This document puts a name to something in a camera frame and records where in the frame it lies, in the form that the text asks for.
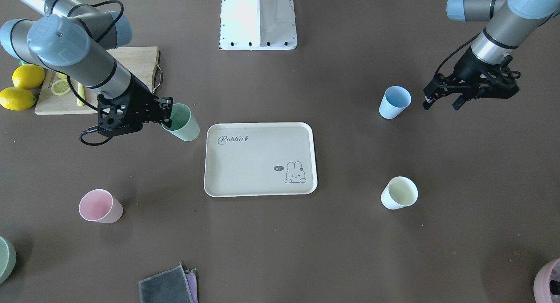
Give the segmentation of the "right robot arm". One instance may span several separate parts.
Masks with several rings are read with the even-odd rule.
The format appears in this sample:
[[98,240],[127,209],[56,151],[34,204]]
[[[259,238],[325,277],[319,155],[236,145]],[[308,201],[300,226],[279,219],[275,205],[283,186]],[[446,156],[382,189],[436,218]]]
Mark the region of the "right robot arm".
[[96,126],[107,140],[135,133],[148,122],[172,124],[173,99],[157,97],[110,49],[131,40],[123,9],[101,11],[84,0],[20,0],[43,17],[14,19],[1,28],[1,45],[14,58],[60,72],[97,94]]

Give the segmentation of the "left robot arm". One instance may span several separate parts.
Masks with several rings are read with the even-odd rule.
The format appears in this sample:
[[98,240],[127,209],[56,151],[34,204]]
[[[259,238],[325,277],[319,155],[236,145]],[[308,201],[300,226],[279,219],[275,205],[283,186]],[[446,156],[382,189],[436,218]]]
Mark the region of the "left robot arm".
[[520,72],[511,70],[513,52],[532,32],[559,14],[559,0],[448,0],[448,18],[484,21],[486,26],[464,44],[466,51],[445,76],[438,70],[424,88],[424,109],[451,94],[453,108],[478,98],[511,98]]

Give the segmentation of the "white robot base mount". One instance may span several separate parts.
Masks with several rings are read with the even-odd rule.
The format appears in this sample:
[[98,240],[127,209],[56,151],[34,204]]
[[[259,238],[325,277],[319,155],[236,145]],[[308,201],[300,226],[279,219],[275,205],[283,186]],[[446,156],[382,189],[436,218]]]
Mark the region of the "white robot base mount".
[[221,0],[223,51],[293,50],[298,46],[294,0]]

